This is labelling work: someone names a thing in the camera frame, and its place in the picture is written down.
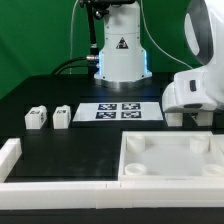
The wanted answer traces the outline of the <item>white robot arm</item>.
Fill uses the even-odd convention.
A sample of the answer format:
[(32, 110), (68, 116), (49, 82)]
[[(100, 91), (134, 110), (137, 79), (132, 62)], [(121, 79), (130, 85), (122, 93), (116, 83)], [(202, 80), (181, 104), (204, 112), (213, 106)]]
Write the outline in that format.
[[(118, 88), (151, 76), (140, 44), (138, 3), (112, 5), (104, 17), (105, 43), (95, 79)], [(191, 0), (184, 32), (196, 69), (178, 72), (162, 96), (166, 113), (215, 111), (224, 108), (224, 0)]]

